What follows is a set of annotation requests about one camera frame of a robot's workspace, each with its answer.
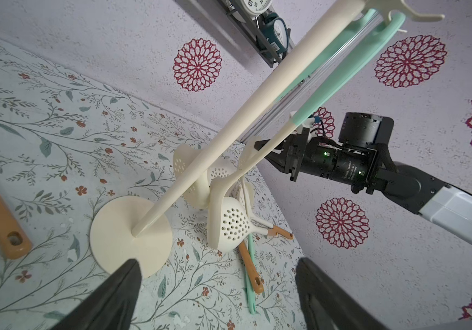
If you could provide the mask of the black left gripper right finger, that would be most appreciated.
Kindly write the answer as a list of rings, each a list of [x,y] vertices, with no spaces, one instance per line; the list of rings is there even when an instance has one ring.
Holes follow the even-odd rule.
[[[296,266],[296,287],[308,329],[386,329],[307,257]]]

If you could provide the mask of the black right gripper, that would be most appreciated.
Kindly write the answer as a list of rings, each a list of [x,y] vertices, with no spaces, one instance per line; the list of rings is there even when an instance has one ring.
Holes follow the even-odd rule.
[[[310,137],[309,128],[303,128],[301,133],[292,133],[267,154],[265,159],[279,172],[289,174],[290,181],[293,182],[297,180],[299,173],[314,175],[310,163],[305,163],[304,160]]]

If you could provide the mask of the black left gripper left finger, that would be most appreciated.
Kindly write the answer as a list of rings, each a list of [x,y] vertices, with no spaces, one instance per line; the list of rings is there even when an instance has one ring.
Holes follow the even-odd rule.
[[[128,259],[53,329],[129,329],[141,281],[139,262]]]

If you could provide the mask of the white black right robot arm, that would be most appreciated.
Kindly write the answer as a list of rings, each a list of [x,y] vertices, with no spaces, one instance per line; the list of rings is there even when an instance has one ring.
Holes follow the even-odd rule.
[[[265,157],[296,181],[299,173],[340,182],[353,193],[380,191],[387,199],[472,245],[472,194],[414,166],[391,159],[392,118],[348,112],[338,141],[292,133]]]

